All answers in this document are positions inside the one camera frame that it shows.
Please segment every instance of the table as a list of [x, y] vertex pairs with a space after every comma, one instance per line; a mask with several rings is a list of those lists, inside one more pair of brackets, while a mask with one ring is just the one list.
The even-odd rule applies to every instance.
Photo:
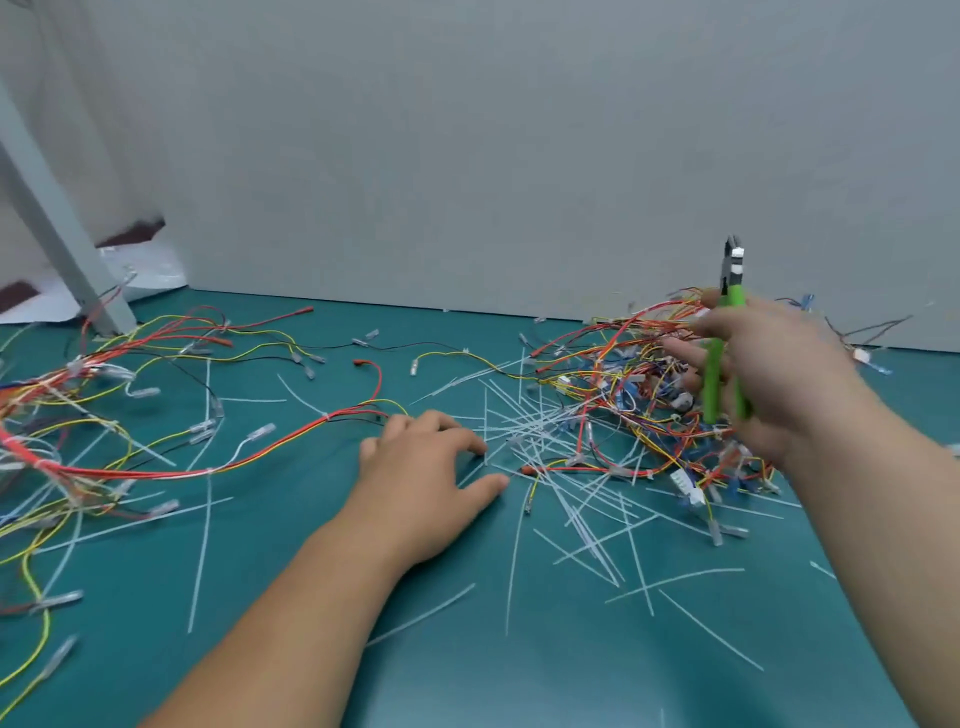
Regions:
[[[146, 321], [208, 304], [223, 309], [233, 322], [248, 322], [304, 303], [181, 290], [137, 303], [134, 311]], [[529, 319], [508, 316], [309, 303], [316, 307], [312, 314], [278, 324], [306, 345], [342, 344], [379, 328], [374, 342], [379, 346], [446, 342], [504, 362], [520, 358], [517, 333], [532, 327]], [[553, 338], [570, 329], [570, 322], [548, 321], [535, 331]], [[3, 331], [0, 340], [8, 333]], [[14, 361], [13, 374], [25, 376], [60, 365], [65, 346], [72, 342], [76, 350], [76, 333], [75, 325], [27, 331], [6, 354]], [[238, 351], [243, 343], [237, 342]], [[279, 434], [316, 417], [291, 397], [278, 375], [313, 406], [332, 410], [365, 399], [375, 384], [374, 371], [352, 365], [358, 353], [382, 366], [383, 396], [403, 404], [452, 377], [480, 369], [466, 357], [431, 356], [410, 376], [412, 358], [432, 349], [427, 345], [374, 352], [353, 346], [324, 352], [327, 363], [314, 366], [313, 381], [289, 360], [214, 363], [210, 387], [226, 400], [226, 418], [200, 467], [223, 462], [261, 425], [275, 423]], [[908, 351], [877, 356], [895, 373], [884, 377], [868, 371], [865, 377], [888, 403], [940, 442], [960, 441], [954, 416], [960, 392], [948, 386], [960, 359]], [[199, 378], [205, 375], [203, 362], [184, 366]], [[96, 405], [98, 414], [122, 419], [141, 442], [204, 419], [204, 390], [182, 372], [156, 365], [142, 379], [143, 386], [159, 386], [162, 396], [104, 398]], [[508, 393], [522, 394], [513, 380], [498, 383]], [[436, 407], [454, 416], [482, 418], [485, 392], [489, 409], [506, 408], [502, 401], [494, 404], [490, 390], [474, 380], [412, 405], [411, 412]], [[233, 401], [241, 399], [284, 401]], [[482, 425], [480, 420], [466, 422]], [[145, 506], [177, 497], [182, 509], [200, 507], [76, 545], [54, 591], [83, 589], [85, 597], [54, 614], [51, 641], [39, 664], [67, 635], [77, 633], [82, 641], [57, 673], [11, 714], [10, 726], [135, 724], [224, 636], [303, 539], [336, 513], [356, 476], [357, 444], [375, 432], [374, 425], [361, 422], [325, 425], [248, 467], [215, 476], [210, 497], [232, 499], [209, 509], [208, 528], [204, 478], [138, 484], [132, 496], [147, 496]], [[66, 457], [79, 452], [94, 434], [91, 428], [85, 436], [71, 435]], [[82, 464], [102, 464], [119, 448], [119, 440], [105, 438]], [[198, 451], [199, 446], [179, 449], [170, 457], [183, 468]], [[509, 449], [494, 462], [519, 465]], [[463, 464], [465, 469], [472, 466]], [[673, 513], [676, 504], [668, 496], [644, 489], [667, 488], [662, 480], [642, 481], [624, 493]], [[538, 497], [533, 513], [522, 519], [505, 635], [511, 561], [526, 486], [515, 478], [448, 552], [404, 578], [374, 635], [470, 584], [476, 586], [449, 608], [367, 650], [345, 725], [913, 725], [837, 582], [810, 566], [814, 561], [829, 569], [803, 510], [778, 503], [751, 501], [746, 507], [782, 520], [725, 512], [724, 521], [749, 526], [752, 535], [744, 542], [728, 538], [720, 548], [663, 520], [634, 530], [648, 584], [697, 570], [744, 569], [677, 581], [663, 590], [763, 671], [733, 654], [660, 593], [651, 590], [652, 617], [643, 595], [605, 604], [620, 591], [570, 561], [553, 566], [558, 552], [534, 529], [567, 550], [580, 542], [564, 529], [564, 514], [551, 497]], [[165, 493], [153, 496], [160, 490]], [[4, 496], [0, 507], [20, 501], [23, 493]], [[783, 499], [795, 501], [789, 492]], [[598, 535], [612, 530], [602, 520], [594, 526]], [[82, 533], [116, 524], [87, 519]], [[56, 541], [68, 536], [59, 535]], [[4, 554], [15, 546], [6, 545]], [[611, 539], [607, 546], [624, 572], [625, 589], [634, 589], [637, 577], [628, 539]], [[60, 548], [34, 558], [41, 580], [49, 578], [63, 553]], [[8, 565], [3, 571], [5, 599], [22, 589], [14, 586], [15, 577]], [[36, 645], [39, 624], [37, 618], [4, 619], [0, 628], [0, 673], [7, 674]], [[2, 702], [24, 685], [18, 679], [4, 688]]]

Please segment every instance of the gray metal pole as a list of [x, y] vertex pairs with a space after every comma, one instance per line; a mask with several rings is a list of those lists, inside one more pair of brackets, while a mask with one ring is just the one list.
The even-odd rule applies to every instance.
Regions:
[[[119, 281], [93, 247], [2, 81], [0, 184], [84, 314], [97, 308], [101, 297], [105, 300], [115, 292]], [[111, 336], [132, 331], [136, 319], [120, 295], [103, 307], [93, 326], [98, 333]]]

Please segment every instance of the green wire cutters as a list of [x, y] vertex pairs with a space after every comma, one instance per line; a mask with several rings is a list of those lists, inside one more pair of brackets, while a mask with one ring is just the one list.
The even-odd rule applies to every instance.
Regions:
[[[746, 305], [743, 292], [743, 247], [736, 235], [727, 238], [723, 248], [723, 267], [720, 272], [720, 302], [718, 305]], [[707, 366], [704, 368], [704, 388], [701, 399], [704, 405], [704, 422], [715, 425], [720, 416], [720, 365], [723, 359], [723, 339], [707, 342]], [[736, 415], [746, 420], [753, 412], [750, 402], [740, 392], [739, 382], [734, 382]]]

